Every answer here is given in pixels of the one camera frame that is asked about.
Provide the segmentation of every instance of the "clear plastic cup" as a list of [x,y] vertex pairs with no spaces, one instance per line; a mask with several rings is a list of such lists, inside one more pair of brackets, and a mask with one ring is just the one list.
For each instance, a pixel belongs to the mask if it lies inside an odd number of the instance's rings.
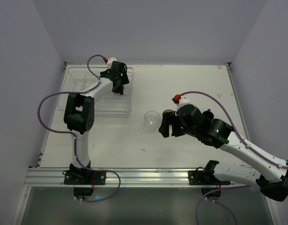
[[148,111],[144,115],[145,126],[148,130],[153,131],[158,128],[160,117],[155,111]]

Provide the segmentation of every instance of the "red connector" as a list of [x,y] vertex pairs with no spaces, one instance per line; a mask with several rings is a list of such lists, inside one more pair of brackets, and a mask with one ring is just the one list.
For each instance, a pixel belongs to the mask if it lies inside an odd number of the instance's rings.
[[172,99],[172,101],[175,103],[175,104],[178,104],[181,100],[181,95],[175,95],[174,98]]
[[178,102],[179,100],[181,100],[181,98],[182,98],[181,95],[175,95],[174,96],[174,101]]
[[103,61],[104,61],[105,63],[107,63],[107,61],[108,61],[107,57],[103,57]]

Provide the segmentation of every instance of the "transparent container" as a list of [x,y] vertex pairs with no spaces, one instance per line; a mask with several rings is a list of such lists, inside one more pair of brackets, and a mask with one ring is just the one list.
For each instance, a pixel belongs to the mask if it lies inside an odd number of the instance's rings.
[[[105,71],[106,67],[91,67],[91,70],[98,76]],[[131,111],[131,90],[133,83],[134,69],[127,70],[129,83],[124,85],[124,94],[110,92],[95,104],[95,118],[128,118]],[[94,83],[98,82],[86,66],[69,66],[63,81],[61,91],[83,91]],[[64,111],[68,95],[61,95],[58,100],[57,110]]]
[[145,126],[148,130],[153,131],[159,126],[160,117],[155,111],[148,111],[144,115]]

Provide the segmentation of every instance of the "cable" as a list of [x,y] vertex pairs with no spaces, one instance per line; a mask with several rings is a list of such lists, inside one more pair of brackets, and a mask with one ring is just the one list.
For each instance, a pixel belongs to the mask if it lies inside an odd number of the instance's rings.
[[96,77],[96,78],[100,81],[100,77],[97,76],[97,75],[90,69],[90,66],[89,66],[89,63],[90,63],[91,59],[93,59],[93,58],[95,58],[95,57],[98,57],[98,56],[101,57],[105,63],[107,62],[107,58],[106,58],[106,57],[104,57],[104,56],[102,56],[102,55],[93,55],[93,56],[91,56],[91,57],[88,59],[88,61],[87,61],[87,68],[88,68],[89,72],[90,72],[91,74],[93,74],[94,77]]
[[[198,221],[198,209],[199,209],[199,205],[201,204],[202,200],[204,200],[204,198],[206,198],[209,194],[212,194],[212,193],[215,193],[215,192],[218,192],[218,191],[225,191],[225,190],[231,190],[231,189],[240,189],[240,188],[248,188],[250,186],[248,185],[244,185],[244,186],[236,186],[236,187],[222,187],[222,188],[219,188],[219,189],[215,189],[215,190],[212,190],[212,191],[209,191],[207,192],[206,194],[204,194],[198,201],[197,205],[196,205],[196,208],[195,208],[195,220],[196,220],[196,224],[199,225],[199,221]],[[237,225],[238,224],[238,221],[234,215],[234,213],[231,211],[231,209],[229,207],[227,207],[226,205],[220,203],[220,202],[216,202],[217,204],[223,206],[224,208],[226,208],[231,214],[232,216],[234,217],[234,220],[235,220],[235,224]]]
[[103,200],[106,200],[106,199],[109,199],[109,198],[113,197],[113,196],[119,191],[119,189],[120,189],[120,185],[121,185],[120,176],[119,176],[115,171],[112,171],[112,170],[94,170],[94,169],[88,168],[88,167],[86,167],[85,165],[83,165],[83,164],[81,163],[81,161],[79,160],[78,155],[77,155],[77,153],[76,153],[76,151],[77,151],[77,149],[76,149],[76,144],[77,144],[77,136],[76,136],[76,134],[73,133],[73,132],[71,132],[71,131],[60,131],[60,130],[51,129],[50,127],[48,127],[48,126],[42,121],[41,113],[40,113],[40,112],[41,112],[42,104],[43,104],[48,98],[50,98],[50,97],[53,97],[53,96],[56,96],[56,95],[62,95],[62,94],[85,94],[85,93],[88,93],[88,91],[92,91],[92,90],[96,89],[96,88],[100,85],[100,78],[99,78],[93,71],[91,71],[90,66],[89,66],[89,63],[90,63],[90,60],[91,60],[91,59],[93,59],[94,57],[97,57],[97,56],[102,57],[103,60],[104,60],[104,62],[107,61],[107,59],[106,59],[105,57],[103,57],[102,55],[93,55],[93,56],[91,56],[91,57],[88,59],[88,61],[87,61],[87,68],[88,68],[89,72],[90,72],[91,74],[93,74],[93,75],[98,79],[98,83],[97,83],[93,88],[91,88],[91,89],[89,89],[89,90],[87,90],[87,91],[81,91],[81,92],[62,91],[62,92],[58,92],[58,93],[54,93],[54,94],[48,95],[48,96],[44,97],[44,98],[40,101],[40,103],[39,103],[39,105],[38,105],[38,110],[37,110],[38,120],[39,120],[40,124],[41,124],[46,130],[49,130],[49,131],[51,131],[51,132],[58,133],[58,134],[71,134],[71,135],[73,135],[73,137],[74,137],[74,156],[76,157],[76,161],[78,162],[78,164],[79,164],[82,168],[84,168],[84,169],[86,169],[86,170],[89,170],[89,171],[93,171],[93,172],[109,172],[109,173],[115,174],[115,175],[118,177],[118,180],[119,180],[118,187],[117,187],[117,189],[116,189],[112,194],[110,194],[109,196],[107,196],[107,197],[105,197],[105,198],[97,199],[97,200],[85,200],[85,199],[80,199],[80,198],[79,198],[79,200],[82,200],[83,202],[88,202],[88,203],[101,202],[101,201],[103,201]]
[[213,203],[221,205],[223,208],[227,209],[230,212],[230,214],[232,214],[234,221],[235,221],[235,224],[238,225],[238,220],[237,220],[235,214],[233,213],[233,211],[229,207],[227,207],[225,204],[222,204],[221,202],[218,202],[218,201],[214,201]]
[[[187,92],[184,92],[182,94],[180,94],[180,96],[183,96],[183,95],[186,95],[186,94],[200,94],[200,95],[204,95],[204,96],[207,96],[209,98],[211,98],[212,100],[214,100],[220,107],[221,109],[224,111],[225,115],[227,116],[229,122],[231,123],[232,127],[234,128],[235,130],[235,133],[236,135],[238,136],[238,138],[240,139],[240,141],[248,148],[250,149],[253,153],[255,153],[256,155],[258,155],[259,157],[261,157],[263,160],[265,160],[266,162],[268,163],[271,163],[272,165],[280,168],[280,165],[278,163],[275,163],[273,161],[271,161],[270,159],[266,158],[265,156],[263,156],[261,153],[259,153],[257,150],[255,150],[253,147],[251,146],[248,146],[247,142],[245,142],[245,140],[241,137],[241,134],[239,133],[239,131],[237,130],[232,118],[230,117],[230,115],[228,114],[227,110],[224,108],[224,106],[217,100],[215,99],[213,96],[207,94],[207,93],[204,93],[204,92],[201,92],[201,91],[187,91]],[[283,169],[288,169],[288,166],[282,166]]]

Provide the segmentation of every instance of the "red cap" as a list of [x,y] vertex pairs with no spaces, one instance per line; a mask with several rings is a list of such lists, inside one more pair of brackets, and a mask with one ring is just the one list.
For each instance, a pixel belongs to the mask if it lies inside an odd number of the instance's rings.
[[103,57],[103,61],[104,61],[105,63],[107,63],[107,61],[108,61],[107,57]]
[[181,95],[175,95],[174,96],[174,101],[178,102],[179,100],[181,100]]

